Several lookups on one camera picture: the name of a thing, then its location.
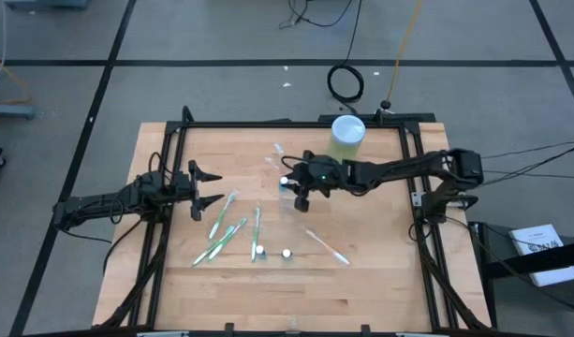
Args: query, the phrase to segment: wooden table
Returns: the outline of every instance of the wooden table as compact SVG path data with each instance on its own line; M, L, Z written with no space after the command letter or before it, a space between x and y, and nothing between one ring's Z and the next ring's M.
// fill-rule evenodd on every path
M161 148L164 128L164 124L141 125L130 182L147 170L150 154ZM442 124L420 124L420 130L425 152L449 147ZM207 235L225 199L206 210L200 223L191 220L189 202L175 206L157 330L223 330L227 322L233 322L236 330L359 331L362 324L370 324L372 331L431 330L418 249L407 236L413 219L405 181L384 183L363 198L343 191L333 192L328 199L314 193L309 213L295 215L347 256L351 261L347 267L300 227L281 221L280 174L264 160L274 154L275 142L286 154L299 156L303 150L321 154L328 145L329 129L189 128L186 135L182 168L186 170L187 161L196 159L204 171L224 177L201 183L200 193L227 195L240 190L219 232L241 217L249 222L212 262L191 268L191 262L208 246ZM380 163L401 158L397 130L367 130L358 160ZM437 184L433 179L433 188ZM259 243L268 257L252 264L257 205L262 214ZM465 221L459 210L450 208L448 216ZM136 219L126 216L114 238ZM452 222L440 229L453 287L478 319L490 325L467 230ZM145 226L137 228L111 256L94 323L108 318L133 286L144 231ZM294 254L289 262L280 257L285 248ZM440 288L434 286L441 326L446 326ZM150 295L148 288L140 322L145 321Z

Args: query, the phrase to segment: small white object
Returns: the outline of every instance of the small white object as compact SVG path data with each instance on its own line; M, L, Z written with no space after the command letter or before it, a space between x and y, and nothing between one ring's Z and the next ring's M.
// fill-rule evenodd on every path
M522 256L542 251L546 249L545 247L564 246L551 224L511 230L509 236L512 239L530 243L513 242L518 253ZM553 271L532 272L530 278L536 286L548 286L574 280L574 266Z
M361 119L344 115L332 122L332 138L345 146L358 146L365 137L365 125Z
M264 250L264 247L259 245L256 247L256 253L259 257L259 259L266 259L266 250Z

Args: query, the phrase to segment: green toothbrush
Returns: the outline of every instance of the green toothbrush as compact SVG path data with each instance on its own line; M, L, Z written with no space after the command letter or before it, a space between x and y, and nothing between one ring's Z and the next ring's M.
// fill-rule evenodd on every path
M258 247L258 235L259 235L259 217L261 216L261 211L259 207L255 209L256 213L256 227L253 229L253 243L251 244L251 263L256 260L256 247Z
M201 260L203 260L203 258L205 258L208 254L210 254L210 252L212 252L212 250L214 250L215 247L217 247L218 244L220 244L222 242L222 240L224 240L226 237L228 237L230 235L230 233L232 233L233 231L234 231L234 226L228 226L227 233L224 234L222 239L220 239L217 242L214 242L208 249L205 250L205 252L201 253L201 255L198 256L195 259L195 261L193 261L193 263L191 264L191 267L197 266L201 262Z
M232 237L234 237L234 235L237 234L237 231L239 230L239 228L245 226L246 223L247 223L247 218L241 219L241 221L239 222L239 225L236 228L234 228L234 230L232 232L230 232L230 234L227 237L223 238L217 246L215 246L213 251L208 256L208 261L211 261L216 255L218 255L218 253L220 253L222 248L224 248L230 242L230 239L232 239Z
M222 209L222 211L220 211L220 215L218 215L218 220L216 220L215 223L213 224L212 231L210 231L210 236L208 237L208 240L211 240L215 232L218 231L218 229L220 228L220 223L222 222L222 219L224 219L224 214L226 214L227 212L228 205L230 205L230 203L234 201L234 199L237 197L237 194L239 194L239 192L234 191L230 193L230 195L228 196L226 205L224 205L224 208Z

